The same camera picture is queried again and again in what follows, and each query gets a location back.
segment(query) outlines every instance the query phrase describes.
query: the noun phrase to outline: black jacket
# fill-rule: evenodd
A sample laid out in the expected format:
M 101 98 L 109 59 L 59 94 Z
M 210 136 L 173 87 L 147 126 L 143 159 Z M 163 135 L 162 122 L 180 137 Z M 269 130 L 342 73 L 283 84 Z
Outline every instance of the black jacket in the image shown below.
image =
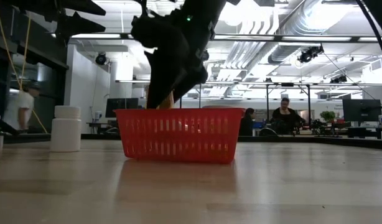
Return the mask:
M 239 136 L 252 136 L 253 132 L 253 120 L 249 115 L 245 115 L 241 119 Z

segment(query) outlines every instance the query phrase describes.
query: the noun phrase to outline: red basket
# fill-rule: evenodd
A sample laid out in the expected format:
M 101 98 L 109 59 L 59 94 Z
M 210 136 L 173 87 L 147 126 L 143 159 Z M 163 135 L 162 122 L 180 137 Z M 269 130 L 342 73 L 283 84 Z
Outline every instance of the red basket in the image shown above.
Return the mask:
M 134 159 L 231 163 L 242 111 L 116 110 L 124 155 Z

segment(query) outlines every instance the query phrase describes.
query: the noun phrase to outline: white shirt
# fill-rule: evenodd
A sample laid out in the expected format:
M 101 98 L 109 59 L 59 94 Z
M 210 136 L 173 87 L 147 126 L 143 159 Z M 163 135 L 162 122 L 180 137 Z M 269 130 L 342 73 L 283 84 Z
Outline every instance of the white shirt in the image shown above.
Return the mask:
M 27 108 L 25 112 L 25 123 L 27 124 L 32 110 L 34 109 L 34 97 L 29 93 L 20 91 L 19 94 L 9 101 L 6 111 L 4 112 L 3 121 L 10 124 L 14 129 L 20 130 L 18 110 Z

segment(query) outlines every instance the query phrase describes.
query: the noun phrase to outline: computer monitor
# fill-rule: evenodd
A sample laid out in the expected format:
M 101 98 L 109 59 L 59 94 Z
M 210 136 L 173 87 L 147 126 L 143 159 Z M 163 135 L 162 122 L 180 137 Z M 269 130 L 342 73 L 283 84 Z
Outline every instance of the computer monitor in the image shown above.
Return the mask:
M 116 118 L 114 110 L 116 109 L 137 109 L 139 105 L 138 98 L 116 98 L 106 101 L 106 118 Z
M 380 100 L 343 100 L 345 121 L 378 121 L 382 115 Z

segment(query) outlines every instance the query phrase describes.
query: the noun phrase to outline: yellow rope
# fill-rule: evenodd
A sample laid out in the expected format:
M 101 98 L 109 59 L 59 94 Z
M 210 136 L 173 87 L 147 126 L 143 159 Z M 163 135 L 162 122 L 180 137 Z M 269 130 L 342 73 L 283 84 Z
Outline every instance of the yellow rope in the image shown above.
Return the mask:
M 30 19 L 30 15 L 29 15 L 28 30 L 27 30 L 27 37 L 26 37 L 26 43 L 25 43 L 25 52 L 24 52 L 24 63 L 22 65 L 22 75 L 21 75 L 21 81 L 20 81 L 18 79 L 18 74 L 17 74 L 16 68 L 14 66 L 14 63 L 12 62 L 11 54 L 10 54 L 9 47 L 8 47 L 8 44 L 7 44 L 7 40 L 6 40 L 6 35 L 4 34 L 4 30 L 3 30 L 2 20 L 0 18 L 0 31 L 2 33 L 2 37 L 3 37 L 3 41 L 4 41 L 4 46 L 6 47 L 6 52 L 7 52 L 7 56 L 9 57 L 11 68 L 12 68 L 14 74 L 16 75 L 16 79 L 17 79 L 20 91 L 22 91 L 22 77 L 24 76 L 25 64 L 26 64 L 26 58 L 27 58 L 28 40 L 29 40 L 29 31 L 30 31 L 30 22 L 31 22 L 31 19 Z M 32 112 L 35 115 L 35 117 L 36 117 L 37 121 L 39 122 L 39 124 L 41 125 L 41 127 L 43 128 L 44 132 L 47 134 L 48 132 L 47 132 L 46 128 L 44 127 L 44 125 L 42 124 L 42 122 L 40 121 L 39 117 L 37 116 L 35 110 L 32 110 Z

